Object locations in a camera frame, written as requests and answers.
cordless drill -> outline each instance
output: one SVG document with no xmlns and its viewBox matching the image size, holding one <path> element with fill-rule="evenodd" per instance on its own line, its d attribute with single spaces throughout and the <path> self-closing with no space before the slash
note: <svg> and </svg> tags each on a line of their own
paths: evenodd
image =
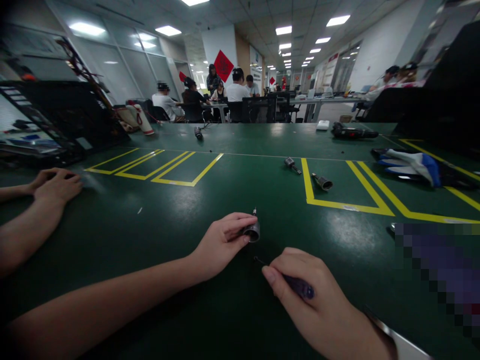
<svg viewBox="0 0 480 360">
<path fill-rule="evenodd" d="M 333 136 L 336 138 L 347 138 L 347 139 L 360 139 L 360 138 L 376 138 L 379 133 L 376 131 L 369 131 L 364 129 L 358 129 L 354 127 L 346 127 L 341 122 L 334 122 L 333 128 L 331 129 Z"/>
</svg>

fingernail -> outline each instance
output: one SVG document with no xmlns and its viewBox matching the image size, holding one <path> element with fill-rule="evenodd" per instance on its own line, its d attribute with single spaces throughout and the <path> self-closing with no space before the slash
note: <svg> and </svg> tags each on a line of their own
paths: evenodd
<svg viewBox="0 0 480 360">
<path fill-rule="evenodd" d="M 275 273 L 272 271 L 271 268 L 269 268 L 268 266 L 264 266 L 261 268 L 261 272 L 263 273 L 263 276 L 270 285 L 275 282 Z"/>
</svg>

purple screwdriver handle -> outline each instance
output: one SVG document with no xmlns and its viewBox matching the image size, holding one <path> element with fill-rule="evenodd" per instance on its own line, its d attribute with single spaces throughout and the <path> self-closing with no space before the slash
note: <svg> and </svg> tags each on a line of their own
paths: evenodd
<svg viewBox="0 0 480 360">
<path fill-rule="evenodd" d="M 301 298 L 304 299 L 313 299 L 315 296 L 314 288 L 310 286 L 305 280 L 299 279 L 297 277 L 291 277 L 288 275 L 283 275 L 283 278 L 291 289 L 298 294 Z"/>
</svg>

red diamond decoration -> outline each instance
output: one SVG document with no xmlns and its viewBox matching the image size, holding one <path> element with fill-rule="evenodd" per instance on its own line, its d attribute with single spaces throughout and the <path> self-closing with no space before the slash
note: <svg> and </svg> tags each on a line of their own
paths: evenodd
<svg viewBox="0 0 480 360">
<path fill-rule="evenodd" d="M 222 50 L 218 52 L 218 55 L 216 56 L 216 59 L 213 65 L 215 65 L 216 73 L 218 74 L 220 79 L 225 83 L 229 78 L 230 73 L 234 69 L 234 65 L 229 60 L 229 58 L 225 56 Z"/>
</svg>

green workbench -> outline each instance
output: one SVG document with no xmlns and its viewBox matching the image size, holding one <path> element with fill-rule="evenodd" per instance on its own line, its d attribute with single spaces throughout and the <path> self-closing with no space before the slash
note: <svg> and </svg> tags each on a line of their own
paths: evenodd
<svg viewBox="0 0 480 360">
<path fill-rule="evenodd" d="M 214 279 L 147 312 L 84 358 L 321 358 L 253 262 L 254 256 L 269 262 L 287 246 L 322 258 L 356 307 L 368 305 L 436 359 L 478 358 L 387 228 L 426 219 L 480 222 L 479 193 L 395 180 L 370 149 L 414 145 L 475 181 L 476 164 L 425 142 L 405 142 L 391 135 L 394 124 L 356 124 L 385 135 L 357 141 L 334 139 L 315 126 L 211 124 L 198 141 L 195 124 L 154 125 L 152 136 L 135 133 L 122 146 L 71 166 L 85 188 L 45 245 L 2 283 L 2 323 L 82 286 L 184 257 L 213 221 L 256 206 L 258 243 Z M 288 156 L 301 170 L 332 180 L 331 191 L 318 190 L 308 173 L 287 169 Z M 33 176 L 30 170 L 2 172 L 0 186 Z M 31 202 L 1 204 L 0 221 Z"/>
</svg>

